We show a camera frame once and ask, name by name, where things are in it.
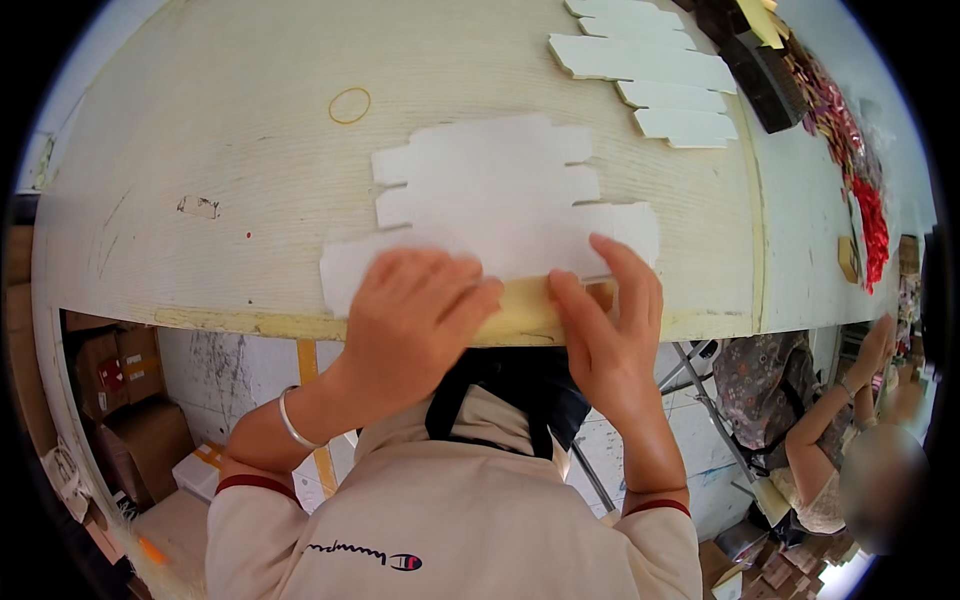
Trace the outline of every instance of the bracelet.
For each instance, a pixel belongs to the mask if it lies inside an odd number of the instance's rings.
[[[847,396],[850,397],[850,401],[853,402],[856,392],[851,389],[850,382],[847,381],[847,374],[844,373],[840,376],[840,385],[843,386],[843,389],[847,391]]]
[[[300,444],[303,447],[309,448],[311,450],[322,448],[324,447],[324,444],[314,444],[313,442],[310,442],[309,440],[304,438],[299,431],[294,429],[294,424],[290,422],[290,418],[287,417],[287,407],[285,403],[287,392],[289,392],[290,390],[296,390],[298,387],[299,385],[292,385],[288,388],[285,388],[282,392],[280,392],[280,418],[283,420],[283,425],[287,428],[287,433],[290,434],[291,438],[297,441],[297,444]]]

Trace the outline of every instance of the yellow rubber band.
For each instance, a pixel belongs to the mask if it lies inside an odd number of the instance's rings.
[[[337,117],[333,116],[333,103],[336,102],[338,98],[340,98],[341,96],[343,96],[343,95],[346,94],[347,92],[349,92],[349,91],[354,91],[354,90],[359,90],[359,91],[362,91],[363,93],[367,94],[367,107],[363,109],[363,112],[362,112],[362,113],[360,114],[360,116],[358,116],[357,118],[352,119],[352,120],[350,120],[350,121],[341,121],[341,120],[338,119]],[[350,123],[356,123],[356,122],[359,121],[360,119],[364,118],[364,116],[366,116],[366,115],[367,115],[367,112],[370,110],[370,104],[371,104],[371,97],[370,97],[370,92],[369,92],[369,91],[367,91],[367,90],[364,89],[363,87],[348,87],[347,89],[345,89],[344,91],[340,92],[339,94],[337,94],[336,96],[333,97],[333,100],[330,101],[330,104],[326,106],[326,114],[330,115],[330,119],[331,119],[334,123],[339,123],[339,124],[341,124],[341,125],[349,125]]]

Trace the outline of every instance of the floor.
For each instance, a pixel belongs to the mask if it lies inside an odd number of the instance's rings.
[[[225,443],[233,425],[247,411],[276,397],[288,385],[299,383],[296,344],[292,340],[260,338],[207,331],[162,328],[160,354],[171,398],[179,404],[194,442]],[[340,353],[339,342],[317,344],[318,368],[322,371]],[[677,364],[675,350],[660,345],[655,376],[661,381]],[[710,362],[691,361],[699,373]],[[685,373],[673,383],[686,381]],[[710,395],[716,394],[712,380],[705,382]],[[709,540],[735,524],[750,505],[751,498],[731,485],[747,486],[733,456],[708,418],[707,409],[695,399],[695,388],[667,395],[663,408],[684,456],[691,513],[701,540]],[[577,436],[580,447],[596,471],[607,493],[621,507],[626,486],[623,481],[623,443],[612,426],[591,411]],[[344,438],[330,444],[338,481],[352,466],[352,446]],[[313,511],[323,502],[323,492],[313,459],[296,471],[295,483],[301,503]],[[576,460],[571,459],[567,483],[584,497],[597,516],[606,513],[596,491]]]

